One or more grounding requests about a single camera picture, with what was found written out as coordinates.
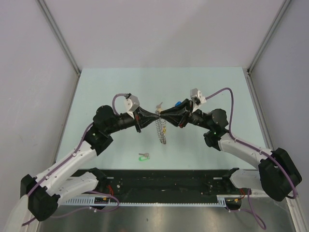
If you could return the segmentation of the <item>round metal keyring disc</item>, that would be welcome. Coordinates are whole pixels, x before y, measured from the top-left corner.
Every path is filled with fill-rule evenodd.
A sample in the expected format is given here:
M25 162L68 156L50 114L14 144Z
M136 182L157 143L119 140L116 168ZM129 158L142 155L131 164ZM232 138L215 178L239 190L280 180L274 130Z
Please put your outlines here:
M159 118L155 121L156 131L161 144L165 145L166 141L166 134L163 133L163 128L166 128L166 121Z

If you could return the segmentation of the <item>key with green tag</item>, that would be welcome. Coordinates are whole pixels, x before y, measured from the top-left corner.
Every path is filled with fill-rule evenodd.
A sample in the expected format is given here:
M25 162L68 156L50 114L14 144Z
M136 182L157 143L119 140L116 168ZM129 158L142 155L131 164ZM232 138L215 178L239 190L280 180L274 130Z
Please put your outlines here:
M150 159L149 153L139 153L139 161L146 161Z

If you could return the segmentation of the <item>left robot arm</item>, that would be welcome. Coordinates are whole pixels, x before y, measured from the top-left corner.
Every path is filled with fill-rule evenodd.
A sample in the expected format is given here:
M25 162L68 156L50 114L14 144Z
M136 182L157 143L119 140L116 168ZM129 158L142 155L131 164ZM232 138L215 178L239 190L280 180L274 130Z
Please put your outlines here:
M79 144L63 159L35 177L21 179L20 195L28 197L28 210L38 221L48 219L64 197L62 185L80 166L99 156L113 142L112 133L135 127L137 132L159 119L159 115L137 107L131 113L116 115L111 106L99 107Z

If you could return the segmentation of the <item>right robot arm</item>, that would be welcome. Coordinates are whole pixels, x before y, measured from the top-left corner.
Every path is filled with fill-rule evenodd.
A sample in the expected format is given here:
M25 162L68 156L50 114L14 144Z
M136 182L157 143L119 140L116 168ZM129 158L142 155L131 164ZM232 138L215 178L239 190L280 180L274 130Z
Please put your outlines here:
M208 130L203 136L208 147L229 153L254 167L252 170L233 168L223 181L223 189L234 194L239 189L263 191L281 202L297 197L296 186L302 177L286 150L263 148L234 136L226 127L226 111L215 109L204 113L193 107L191 100L160 112L160 117L172 125L184 128L192 124Z

